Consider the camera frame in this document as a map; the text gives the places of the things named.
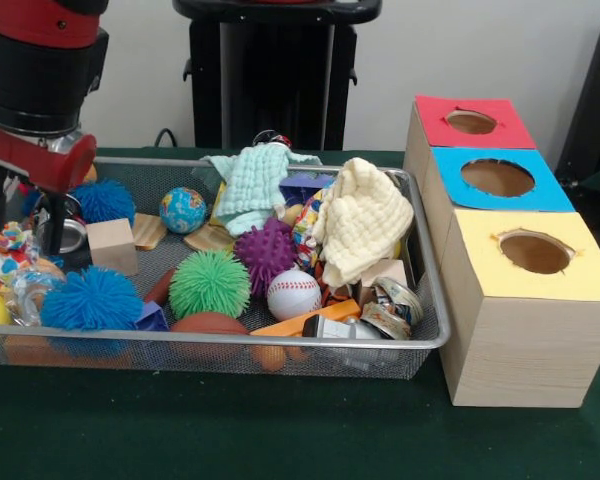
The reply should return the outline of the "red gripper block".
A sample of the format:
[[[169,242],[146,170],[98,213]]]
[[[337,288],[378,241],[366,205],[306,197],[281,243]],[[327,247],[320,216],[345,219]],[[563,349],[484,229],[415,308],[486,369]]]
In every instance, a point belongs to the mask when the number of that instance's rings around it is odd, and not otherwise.
[[[48,139],[19,136],[0,129],[0,231],[6,216],[4,182],[7,170],[53,192],[48,195],[48,252],[58,254],[68,212],[66,193],[83,183],[95,156],[96,138],[79,130]]]

